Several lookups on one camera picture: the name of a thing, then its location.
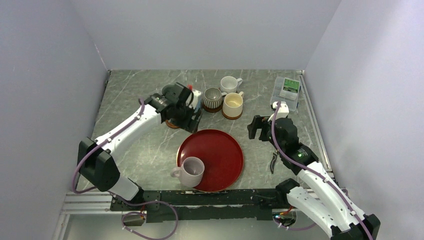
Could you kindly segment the lilac mug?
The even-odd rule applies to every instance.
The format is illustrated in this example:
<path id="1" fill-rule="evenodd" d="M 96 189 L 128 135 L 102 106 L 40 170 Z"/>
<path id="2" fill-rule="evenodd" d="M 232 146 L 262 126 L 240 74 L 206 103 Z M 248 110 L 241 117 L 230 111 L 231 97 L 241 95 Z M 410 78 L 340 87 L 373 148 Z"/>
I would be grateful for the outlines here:
<path id="1" fill-rule="evenodd" d="M 205 165 L 202 160 L 191 156 L 186 158 L 181 166 L 173 168 L 170 176 L 177 178 L 182 185 L 194 188 L 202 181 L 204 171 Z"/>

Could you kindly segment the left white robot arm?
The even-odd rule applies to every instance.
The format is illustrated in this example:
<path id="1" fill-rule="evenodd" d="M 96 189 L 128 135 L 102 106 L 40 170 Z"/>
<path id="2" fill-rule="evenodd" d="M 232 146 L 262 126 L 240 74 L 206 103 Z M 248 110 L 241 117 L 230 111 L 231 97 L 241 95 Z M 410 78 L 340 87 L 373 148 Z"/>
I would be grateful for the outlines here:
<path id="1" fill-rule="evenodd" d="M 139 108 L 118 126 L 78 145 L 77 166 L 72 177 L 72 191 L 77 190 L 77 175 L 87 179 L 94 189 L 119 196 L 131 210 L 144 203 L 144 190 L 122 175 L 114 160 L 123 154 L 145 132 L 164 122 L 196 133 L 202 117 L 203 93 L 177 82 L 164 86 L 160 93 L 140 98 Z"/>

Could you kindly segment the cream yellow mug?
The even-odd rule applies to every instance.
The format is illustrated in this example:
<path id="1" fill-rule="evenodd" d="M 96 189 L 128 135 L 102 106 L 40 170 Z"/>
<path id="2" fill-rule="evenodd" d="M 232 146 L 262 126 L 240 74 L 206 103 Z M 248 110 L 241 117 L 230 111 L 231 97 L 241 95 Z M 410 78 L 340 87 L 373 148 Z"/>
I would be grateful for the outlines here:
<path id="1" fill-rule="evenodd" d="M 226 115 L 235 117 L 238 116 L 243 111 L 244 104 L 244 92 L 239 93 L 232 92 L 228 93 L 223 101 L 222 111 Z"/>

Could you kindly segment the grey-green mug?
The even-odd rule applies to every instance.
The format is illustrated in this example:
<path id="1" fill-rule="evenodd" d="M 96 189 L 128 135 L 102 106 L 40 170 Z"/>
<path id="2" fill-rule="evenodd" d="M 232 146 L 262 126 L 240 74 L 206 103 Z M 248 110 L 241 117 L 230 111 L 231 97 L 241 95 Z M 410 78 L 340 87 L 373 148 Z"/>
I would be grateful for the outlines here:
<path id="1" fill-rule="evenodd" d="M 175 96 L 175 85 L 174 84 L 168 84 L 166 86 L 164 86 L 161 90 L 161 93 L 163 96 L 165 97 L 170 97 L 170 96 Z"/>

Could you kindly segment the grey ribbed mug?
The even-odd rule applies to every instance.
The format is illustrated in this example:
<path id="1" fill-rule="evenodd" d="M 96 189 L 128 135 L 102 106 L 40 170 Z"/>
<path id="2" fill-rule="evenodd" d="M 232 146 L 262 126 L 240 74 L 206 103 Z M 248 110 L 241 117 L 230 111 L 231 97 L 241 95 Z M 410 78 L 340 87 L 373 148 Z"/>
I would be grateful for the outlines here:
<path id="1" fill-rule="evenodd" d="M 217 109 L 227 94 L 216 87 L 210 87 L 204 92 L 203 105 L 209 109 Z"/>

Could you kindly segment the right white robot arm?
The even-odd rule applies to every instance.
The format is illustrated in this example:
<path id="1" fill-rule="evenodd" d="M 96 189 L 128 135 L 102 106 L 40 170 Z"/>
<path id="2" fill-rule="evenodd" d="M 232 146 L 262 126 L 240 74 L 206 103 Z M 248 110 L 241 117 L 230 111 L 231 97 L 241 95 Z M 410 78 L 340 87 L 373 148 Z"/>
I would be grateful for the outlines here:
<path id="1" fill-rule="evenodd" d="M 289 118 L 255 115 L 247 126 L 249 139 L 260 130 L 259 140 L 270 142 L 283 164 L 306 183 L 317 198 L 289 178 L 275 187 L 276 203 L 302 211 L 331 240 L 375 240 L 381 222 L 356 206 L 329 176 L 317 155 L 300 142 L 298 129 Z"/>

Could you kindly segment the blue mug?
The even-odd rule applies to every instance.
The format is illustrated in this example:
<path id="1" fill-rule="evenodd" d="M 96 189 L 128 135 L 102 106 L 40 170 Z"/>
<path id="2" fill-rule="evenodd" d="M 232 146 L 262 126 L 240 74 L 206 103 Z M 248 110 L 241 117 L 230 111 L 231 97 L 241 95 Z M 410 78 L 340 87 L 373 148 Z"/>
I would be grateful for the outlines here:
<path id="1" fill-rule="evenodd" d="M 196 104 L 196 106 L 195 106 L 194 112 L 197 113 L 201 109 L 202 109 L 202 102 L 201 101 L 198 101 L 197 104 Z"/>

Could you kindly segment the white mug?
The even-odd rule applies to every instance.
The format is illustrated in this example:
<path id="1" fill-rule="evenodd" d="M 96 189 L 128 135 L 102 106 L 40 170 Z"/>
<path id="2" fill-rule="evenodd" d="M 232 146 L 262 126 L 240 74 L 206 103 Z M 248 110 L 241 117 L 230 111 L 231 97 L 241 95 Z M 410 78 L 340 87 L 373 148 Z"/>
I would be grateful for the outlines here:
<path id="1" fill-rule="evenodd" d="M 220 90 L 224 93 L 236 93 L 239 86 L 243 82 L 242 78 L 235 78 L 233 76 L 225 76 L 220 80 Z"/>

